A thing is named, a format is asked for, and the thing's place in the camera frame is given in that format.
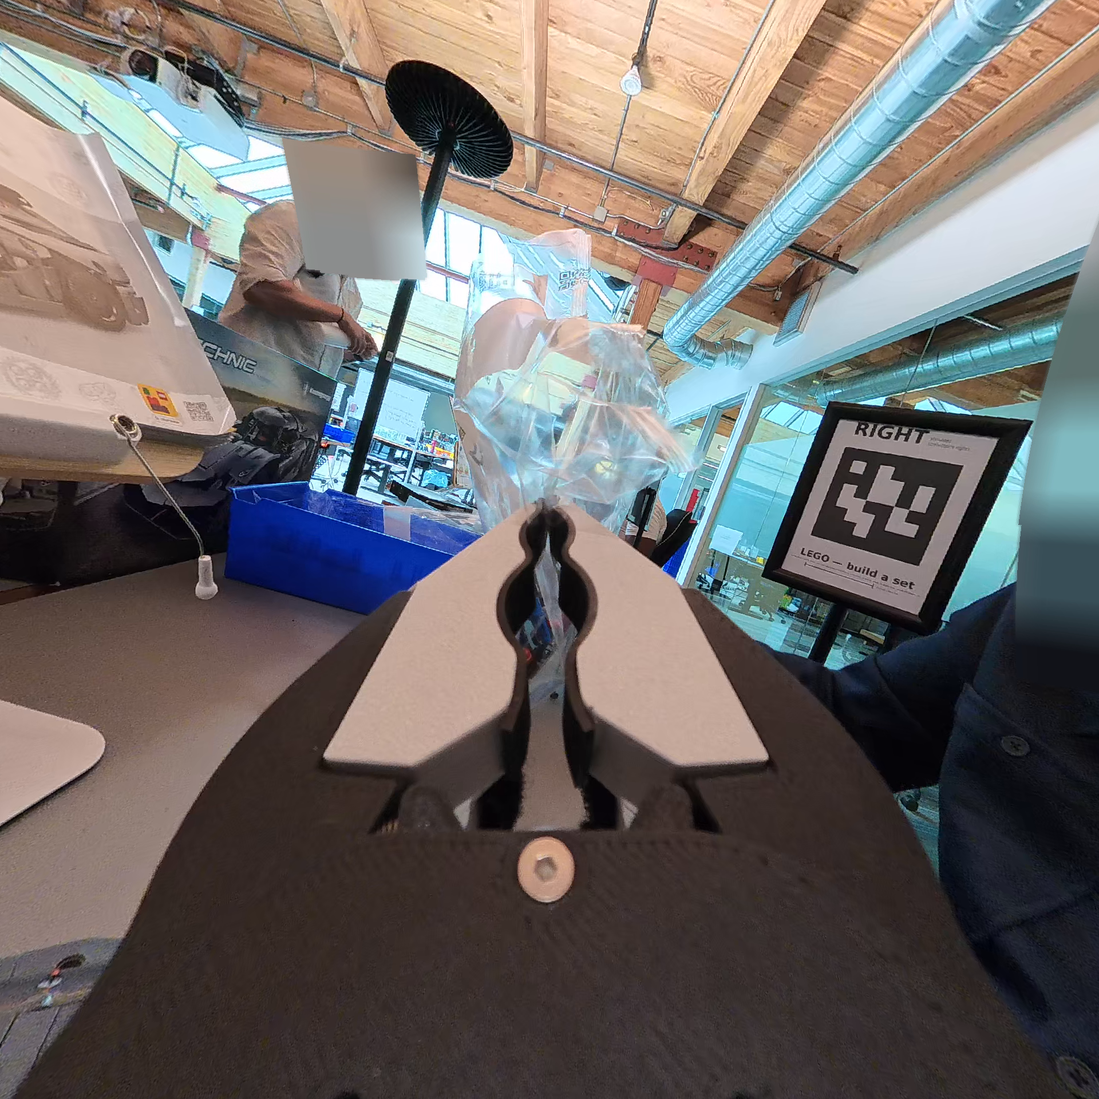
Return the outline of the black lego set box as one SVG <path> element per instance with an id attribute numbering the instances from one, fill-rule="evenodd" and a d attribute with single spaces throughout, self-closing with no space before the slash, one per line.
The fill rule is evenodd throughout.
<path id="1" fill-rule="evenodd" d="M 208 553 L 224 552 L 235 489 L 308 481 L 335 398 L 335 378 L 199 313 L 187 315 L 229 399 L 233 424 L 166 489 L 123 487 L 117 518 L 131 570 L 198 556 L 191 529 Z"/>

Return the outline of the lego car model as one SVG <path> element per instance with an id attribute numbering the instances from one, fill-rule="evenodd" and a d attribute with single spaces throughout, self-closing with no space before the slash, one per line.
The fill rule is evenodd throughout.
<path id="1" fill-rule="evenodd" d="M 121 938 L 87 938 L 2 959 L 2 1096 L 12 1098 L 114 959 Z"/>

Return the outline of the white metal book stand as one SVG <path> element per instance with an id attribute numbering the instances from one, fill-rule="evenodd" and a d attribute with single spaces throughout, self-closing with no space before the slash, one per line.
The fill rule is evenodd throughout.
<path id="1" fill-rule="evenodd" d="M 186 434 L 114 413 L 79 458 L 3 455 L 3 584 L 74 587 L 185 563 L 198 569 L 197 598 L 217 593 L 202 529 L 214 508 L 187 504 L 183 476 L 233 440 L 224 430 Z M 85 776 L 105 752 L 92 725 L 3 701 L 3 823 Z"/>

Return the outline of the black office chair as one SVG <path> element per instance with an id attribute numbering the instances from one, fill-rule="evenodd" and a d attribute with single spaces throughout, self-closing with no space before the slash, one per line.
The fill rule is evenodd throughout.
<path id="1" fill-rule="evenodd" d="M 656 544 L 651 560 L 660 568 L 665 568 L 675 555 L 686 547 L 695 529 L 692 512 L 674 509 L 666 513 L 666 529 L 662 539 Z"/>

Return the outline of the black framed marker sign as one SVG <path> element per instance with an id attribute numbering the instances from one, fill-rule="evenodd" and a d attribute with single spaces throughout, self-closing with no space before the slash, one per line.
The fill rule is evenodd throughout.
<path id="1" fill-rule="evenodd" d="M 1033 423 L 831 402 L 764 564 L 825 599 L 809 658 L 847 616 L 934 633 Z"/>

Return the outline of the black pole with round disc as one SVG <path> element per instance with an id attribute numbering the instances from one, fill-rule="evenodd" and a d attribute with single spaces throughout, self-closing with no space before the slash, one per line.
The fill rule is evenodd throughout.
<path id="1" fill-rule="evenodd" d="M 394 120 L 419 149 L 432 157 L 422 196 L 422 232 L 429 239 L 448 171 L 457 166 L 477 181 L 500 177 L 513 162 L 513 136 L 488 99 L 445 68 L 420 60 L 393 65 L 386 98 Z M 356 433 L 343 492 L 356 497 L 373 444 L 376 425 L 399 348 L 418 279 L 398 285 Z"/>

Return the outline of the lego instruction booklet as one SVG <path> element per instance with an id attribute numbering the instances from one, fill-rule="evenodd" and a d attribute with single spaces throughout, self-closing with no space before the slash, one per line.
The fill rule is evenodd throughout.
<path id="1" fill-rule="evenodd" d="M 3 454 L 106 463 L 113 416 L 187 445 L 236 420 L 102 137 L 3 101 Z"/>

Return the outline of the silver ventilation duct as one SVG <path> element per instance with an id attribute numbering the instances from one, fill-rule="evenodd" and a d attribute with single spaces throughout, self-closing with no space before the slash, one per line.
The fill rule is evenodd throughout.
<path id="1" fill-rule="evenodd" d="M 704 339 L 702 327 L 1051 5 L 937 3 L 666 321 L 668 349 L 703 369 L 747 364 L 751 345 Z"/>

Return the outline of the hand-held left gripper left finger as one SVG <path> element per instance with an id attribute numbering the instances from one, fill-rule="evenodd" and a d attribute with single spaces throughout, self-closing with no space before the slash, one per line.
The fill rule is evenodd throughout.
<path id="1" fill-rule="evenodd" d="M 323 752 L 327 768 L 469 802 L 512 829 L 530 737 L 528 653 L 546 508 L 529 505 L 419 581 Z"/>

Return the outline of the person's torso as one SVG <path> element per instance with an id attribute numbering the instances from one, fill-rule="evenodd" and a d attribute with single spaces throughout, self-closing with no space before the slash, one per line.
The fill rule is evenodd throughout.
<path id="1" fill-rule="evenodd" d="M 972 950 L 1073 1096 L 1097 1096 L 1097 682 L 1047 686 L 1014 587 L 963 682 L 940 772 L 941 882 Z"/>

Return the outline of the clear bag of lego parts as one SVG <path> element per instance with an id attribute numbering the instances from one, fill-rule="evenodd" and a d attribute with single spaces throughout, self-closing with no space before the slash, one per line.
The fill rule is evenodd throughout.
<path id="1" fill-rule="evenodd" d="M 471 267 L 452 398 L 483 532 L 539 502 L 573 504 L 643 551 L 654 496 L 692 467 L 643 330 L 596 298 L 583 229 L 483 249 Z"/>

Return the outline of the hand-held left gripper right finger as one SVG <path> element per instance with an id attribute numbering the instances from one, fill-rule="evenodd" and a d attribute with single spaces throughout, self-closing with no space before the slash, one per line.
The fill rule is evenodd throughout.
<path id="1" fill-rule="evenodd" d="M 563 738 L 586 824 L 614 829 L 654 789 L 771 759 L 696 619 L 660 567 L 577 506 L 547 512 L 566 655 Z"/>

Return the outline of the blue plastic bin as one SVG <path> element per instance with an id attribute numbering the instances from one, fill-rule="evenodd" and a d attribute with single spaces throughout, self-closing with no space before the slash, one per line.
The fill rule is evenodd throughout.
<path id="1" fill-rule="evenodd" d="M 308 483 L 287 483 L 232 491 L 227 578 L 372 614 L 463 549 L 452 553 L 305 514 L 295 505 L 305 488 Z"/>

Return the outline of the person's right forearm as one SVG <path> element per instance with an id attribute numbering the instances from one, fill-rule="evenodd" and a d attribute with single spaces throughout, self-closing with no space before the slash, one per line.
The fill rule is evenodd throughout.
<path id="1" fill-rule="evenodd" d="M 955 706 L 979 662 L 966 644 L 944 629 L 838 670 L 797 654 L 772 657 L 832 713 L 893 792 L 940 781 Z"/>

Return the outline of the white ceiling unit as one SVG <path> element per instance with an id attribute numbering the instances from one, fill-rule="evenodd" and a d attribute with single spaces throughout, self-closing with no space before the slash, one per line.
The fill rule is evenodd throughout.
<path id="1" fill-rule="evenodd" d="M 177 51 L 131 47 L 115 67 L 93 68 L 92 77 L 121 99 L 146 103 L 186 140 L 248 160 L 241 99 L 220 68 Z"/>

